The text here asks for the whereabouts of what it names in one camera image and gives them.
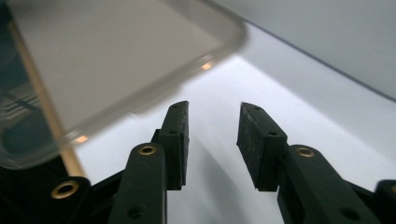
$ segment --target gray wall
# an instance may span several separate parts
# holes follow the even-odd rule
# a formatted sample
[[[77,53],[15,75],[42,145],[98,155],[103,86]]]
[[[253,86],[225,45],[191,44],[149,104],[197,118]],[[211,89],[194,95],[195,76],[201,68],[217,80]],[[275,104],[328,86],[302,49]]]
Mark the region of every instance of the gray wall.
[[[215,1],[396,98],[395,0]]]

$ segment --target white surface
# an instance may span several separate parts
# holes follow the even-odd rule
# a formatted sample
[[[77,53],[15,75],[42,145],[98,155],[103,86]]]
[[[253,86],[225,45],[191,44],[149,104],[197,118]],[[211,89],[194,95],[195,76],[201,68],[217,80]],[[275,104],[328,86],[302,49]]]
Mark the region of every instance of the white surface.
[[[396,1],[215,1],[396,99]]]
[[[184,100],[190,102],[187,186],[168,192],[168,223],[283,222],[276,194],[254,189],[236,146],[241,102],[264,108],[291,145],[320,150],[355,184],[373,190],[378,180],[396,178],[396,104],[266,33],[248,31],[238,53],[81,145],[77,153],[92,183],[123,169],[130,150],[161,128],[167,107]]]

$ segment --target screw hole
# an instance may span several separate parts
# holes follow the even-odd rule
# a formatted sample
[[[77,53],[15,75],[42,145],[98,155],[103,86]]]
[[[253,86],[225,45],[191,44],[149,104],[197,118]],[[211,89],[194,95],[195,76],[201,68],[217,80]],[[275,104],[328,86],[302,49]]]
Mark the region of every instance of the screw hole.
[[[145,206],[143,204],[136,204],[131,206],[128,210],[128,217],[131,219],[138,219],[141,218],[145,213]]]
[[[148,156],[153,154],[157,149],[155,147],[142,147],[139,149],[139,154]]]
[[[308,149],[308,148],[304,148],[304,147],[299,147],[297,148],[297,152],[300,156],[304,156],[304,157],[313,157],[315,156],[315,153]]]
[[[65,181],[52,191],[51,197],[53,199],[64,199],[73,195],[78,190],[78,182],[74,180]]]
[[[341,212],[341,214],[342,214],[344,217],[347,217],[347,218],[349,218],[349,219],[352,219],[352,220],[359,220],[359,219],[361,219],[361,216],[359,216],[359,214],[358,214],[355,210],[353,210],[353,209],[350,209],[350,208],[341,208],[341,209],[340,209],[340,212]]]

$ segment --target white table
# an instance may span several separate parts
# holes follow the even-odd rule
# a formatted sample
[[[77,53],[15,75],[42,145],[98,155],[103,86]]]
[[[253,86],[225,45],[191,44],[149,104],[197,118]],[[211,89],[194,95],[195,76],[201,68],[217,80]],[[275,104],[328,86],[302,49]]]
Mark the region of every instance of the white table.
[[[167,107],[184,100],[187,186],[168,191],[168,223],[283,222],[276,194],[254,189],[236,146],[241,102],[264,108],[290,145],[320,150],[348,181],[374,190],[396,178],[396,104],[249,25],[246,45],[227,60],[78,147],[91,182],[123,169],[130,150],[161,128]]]

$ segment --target clear plastic lid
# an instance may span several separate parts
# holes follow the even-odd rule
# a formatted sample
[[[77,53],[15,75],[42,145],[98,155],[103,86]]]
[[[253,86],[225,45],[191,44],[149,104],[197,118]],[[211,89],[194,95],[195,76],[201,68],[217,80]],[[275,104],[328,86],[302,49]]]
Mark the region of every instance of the clear plastic lid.
[[[11,169],[87,141],[209,69],[245,36],[237,17],[198,0],[14,0],[8,7],[16,50],[0,64],[8,77],[0,90],[0,165]]]

